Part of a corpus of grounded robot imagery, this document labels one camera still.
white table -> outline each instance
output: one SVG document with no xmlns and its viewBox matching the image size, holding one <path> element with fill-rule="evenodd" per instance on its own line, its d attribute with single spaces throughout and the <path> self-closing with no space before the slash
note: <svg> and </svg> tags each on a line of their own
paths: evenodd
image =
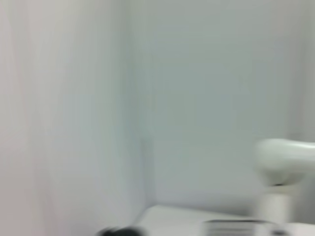
<svg viewBox="0 0 315 236">
<path fill-rule="evenodd" d="M 248 217 L 191 210 L 169 206 L 154 206 L 141 217 L 137 226 L 143 227 L 148 236 L 198 236 L 204 221 L 216 219 L 248 219 Z M 291 223 L 292 236 L 315 236 L 315 225 Z"/>
</svg>

black object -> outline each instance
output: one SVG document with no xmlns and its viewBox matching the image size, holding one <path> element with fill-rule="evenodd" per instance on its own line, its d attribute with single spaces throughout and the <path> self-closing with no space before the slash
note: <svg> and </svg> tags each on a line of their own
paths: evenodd
<svg viewBox="0 0 315 236">
<path fill-rule="evenodd" d="M 96 236 L 144 236 L 143 231 L 136 227 L 122 229 L 106 228 L 96 234 Z"/>
</svg>

